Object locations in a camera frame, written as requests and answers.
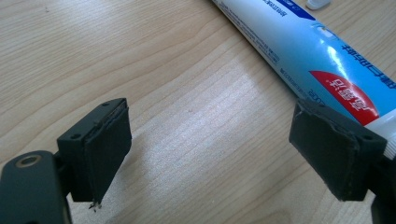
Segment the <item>light wooden surface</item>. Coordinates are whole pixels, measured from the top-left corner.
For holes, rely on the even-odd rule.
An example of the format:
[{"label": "light wooden surface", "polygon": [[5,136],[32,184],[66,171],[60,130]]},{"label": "light wooden surface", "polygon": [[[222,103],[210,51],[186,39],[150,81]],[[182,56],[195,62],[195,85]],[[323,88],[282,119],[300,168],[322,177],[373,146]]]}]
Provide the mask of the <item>light wooden surface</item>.
[{"label": "light wooden surface", "polygon": [[[396,78],[396,1],[311,13]],[[0,1],[0,168],[118,97],[132,150],[75,223],[371,223],[372,194],[338,202],[290,145],[295,96],[211,1]]]}]

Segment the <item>wood grain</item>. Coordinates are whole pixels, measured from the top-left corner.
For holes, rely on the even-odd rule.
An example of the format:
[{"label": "wood grain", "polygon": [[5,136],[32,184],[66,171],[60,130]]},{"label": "wood grain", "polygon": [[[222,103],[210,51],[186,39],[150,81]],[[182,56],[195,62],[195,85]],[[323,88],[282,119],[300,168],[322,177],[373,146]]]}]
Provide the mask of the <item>wood grain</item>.
[{"label": "wood grain", "polygon": [[[311,13],[396,78],[395,1]],[[0,1],[0,168],[117,97],[132,150],[75,223],[371,223],[371,193],[338,202],[289,144],[295,96],[211,1]]]}]

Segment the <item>toothpaste tube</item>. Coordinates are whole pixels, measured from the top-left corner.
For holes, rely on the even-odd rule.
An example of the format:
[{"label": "toothpaste tube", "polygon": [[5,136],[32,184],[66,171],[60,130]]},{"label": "toothpaste tube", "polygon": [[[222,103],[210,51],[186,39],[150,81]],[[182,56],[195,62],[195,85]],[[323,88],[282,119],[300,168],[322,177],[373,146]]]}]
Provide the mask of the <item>toothpaste tube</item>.
[{"label": "toothpaste tube", "polygon": [[290,0],[213,0],[300,97],[388,140],[396,155],[396,83]]}]

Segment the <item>white toothpaste tube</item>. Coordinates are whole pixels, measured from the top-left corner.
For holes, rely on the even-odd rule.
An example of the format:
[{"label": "white toothpaste tube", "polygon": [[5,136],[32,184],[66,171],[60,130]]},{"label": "white toothpaste tube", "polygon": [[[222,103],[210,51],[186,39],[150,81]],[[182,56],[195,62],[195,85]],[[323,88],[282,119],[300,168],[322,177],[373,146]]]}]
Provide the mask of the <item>white toothpaste tube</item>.
[{"label": "white toothpaste tube", "polygon": [[388,140],[396,155],[396,83],[290,0],[213,0],[300,97]]}]

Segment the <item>red label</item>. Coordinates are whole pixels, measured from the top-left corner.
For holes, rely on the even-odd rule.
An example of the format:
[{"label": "red label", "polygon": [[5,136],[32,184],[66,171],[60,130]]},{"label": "red label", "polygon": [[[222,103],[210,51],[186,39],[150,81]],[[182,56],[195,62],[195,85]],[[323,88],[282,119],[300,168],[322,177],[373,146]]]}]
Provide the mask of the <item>red label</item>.
[{"label": "red label", "polygon": [[373,102],[355,84],[328,72],[311,71],[310,73],[361,125],[366,125],[379,118]]}]

